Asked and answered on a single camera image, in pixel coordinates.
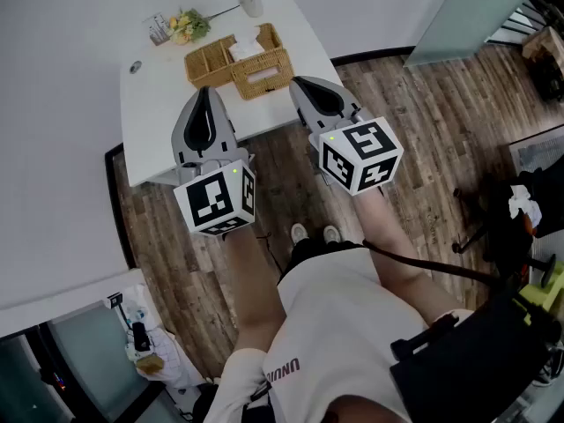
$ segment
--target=person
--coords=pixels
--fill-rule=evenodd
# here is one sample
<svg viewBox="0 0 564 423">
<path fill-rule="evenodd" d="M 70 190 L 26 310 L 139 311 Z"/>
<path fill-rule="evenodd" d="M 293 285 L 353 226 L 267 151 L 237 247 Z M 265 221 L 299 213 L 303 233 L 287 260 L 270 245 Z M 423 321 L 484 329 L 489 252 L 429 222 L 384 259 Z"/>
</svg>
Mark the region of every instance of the person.
<svg viewBox="0 0 564 423">
<path fill-rule="evenodd" d="M 352 199 L 368 241 L 417 257 L 379 189 Z M 241 422 L 265 382 L 278 423 L 409 421 L 390 344 L 448 312 L 464 318 L 461 305 L 424 271 L 341 243 L 335 227 L 324 247 L 299 224 L 292 237 L 278 287 L 249 226 L 225 238 L 239 337 L 205 422 Z"/>
</svg>

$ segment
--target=cable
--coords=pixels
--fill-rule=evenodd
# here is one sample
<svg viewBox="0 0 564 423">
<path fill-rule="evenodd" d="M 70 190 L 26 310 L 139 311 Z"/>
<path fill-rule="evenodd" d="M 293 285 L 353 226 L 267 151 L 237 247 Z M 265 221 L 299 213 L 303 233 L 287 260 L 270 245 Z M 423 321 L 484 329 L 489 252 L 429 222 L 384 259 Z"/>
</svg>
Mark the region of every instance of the cable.
<svg viewBox="0 0 564 423">
<path fill-rule="evenodd" d="M 268 239 L 272 236 L 272 232 L 267 233 L 265 236 L 257 236 L 256 239 L 257 240 L 265 240 L 266 241 L 266 250 L 269 252 L 269 254 L 272 257 L 272 260 L 274 260 L 274 263 L 276 264 L 276 266 L 278 267 L 278 270 L 280 271 L 280 274 L 284 274 L 284 271 L 282 270 L 282 268 L 280 267 L 280 263 L 278 263 L 278 260 L 276 259 L 276 257 L 274 256 L 274 254 L 272 254 L 271 251 L 271 244 L 268 242 Z"/>
<path fill-rule="evenodd" d="M 125 325 L 129 328 L 129 330 L 133 330 L 130 326 L 130 322 L 127 321 L 127 316 L 125 316 L 125 312 L 123 311 L 122 304 L 118 304 L 117 307 L 120 308 L 120 313 L 122 314 L 122 318 L 123 318 L 123 321 L 125 322 Z"/>
</svg>

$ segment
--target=white t-shirt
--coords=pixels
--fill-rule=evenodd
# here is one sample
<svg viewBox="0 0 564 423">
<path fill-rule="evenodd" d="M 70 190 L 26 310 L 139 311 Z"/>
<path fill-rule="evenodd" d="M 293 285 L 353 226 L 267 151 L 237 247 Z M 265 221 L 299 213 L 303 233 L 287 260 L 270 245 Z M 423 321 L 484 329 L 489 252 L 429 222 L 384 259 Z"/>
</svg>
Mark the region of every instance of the white t-shirt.
<svg viewBox="0 0 564 423">
<path fill-rule="evenodd" d="M 338 397 L 379 403 L 409 421 L 390 367 L 390 344 L 427 327 L 419 313 L 380 286 L 367 249 L 313 257 L 278 286 L 286 321 L 268 353 L 234 352 L 205 423 L 239 423 L 266 377 L 277 423 L 319 423 Z"/>
</svg>

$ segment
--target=white table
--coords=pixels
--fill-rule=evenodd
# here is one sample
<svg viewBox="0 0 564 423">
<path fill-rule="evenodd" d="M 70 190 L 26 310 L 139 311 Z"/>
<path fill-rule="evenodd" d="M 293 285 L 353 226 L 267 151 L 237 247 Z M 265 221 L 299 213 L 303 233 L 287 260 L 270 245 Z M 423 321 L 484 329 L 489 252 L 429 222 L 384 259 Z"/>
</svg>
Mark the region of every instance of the white table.
<svg viewBox="0 0 564 423">
<path fill-rule="evenodd" d="M 177 46 L 167 42 L 132 54 L 122 63 L 122 134 L 130 186 L 143 182 L 179 184 L 170 138 L 178 115 L 196 91 L 186 77 L 184 57 L 205 44 L 238 29 L 271 22 L 290 56 L 295 75 L 341 84 L 323 46 L 293 0 L 263 0 L 263 7 L 260 18 L 250 18 L 242 8 L 215 18 L 211 31 L 198 43 Z M 135 61 L 142 62 L 141 69 L 130 74 Z M 253 100 L 243 100 L 234 83 L 221 86 L 218 92 L 238 140 L 298 119 L 288 88 Z"/>
</svg>

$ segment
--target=shoe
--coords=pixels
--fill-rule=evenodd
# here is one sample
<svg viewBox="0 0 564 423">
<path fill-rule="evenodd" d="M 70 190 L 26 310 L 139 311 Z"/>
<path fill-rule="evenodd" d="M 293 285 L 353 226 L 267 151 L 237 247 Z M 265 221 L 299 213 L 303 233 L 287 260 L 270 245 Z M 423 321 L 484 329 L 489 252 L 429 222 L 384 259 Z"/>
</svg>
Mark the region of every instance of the shoe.
<svg viewBox="0 0 564 423">
<path fill-rule="evenodd" d="M 305 240 L 306 238 L 309 238 L 308 237 L 308 231 L 306 230 L 306 227 L 304 227 L 299 222 L 292 226 L 292 230 L 291 230 L 290 234 L 292 235 L 292 242 L 293 242 L 294 246 L 296 244 L 298 244 L 300 241 Z"/>
<path fill-rule="evenodd" d="M 332 241 L 340 243 L 341 234 L 335 226 L 327 226 L 323 229 L 323 239 L 325 240 L 325 244 L 329 244 Z"/>
</svg>

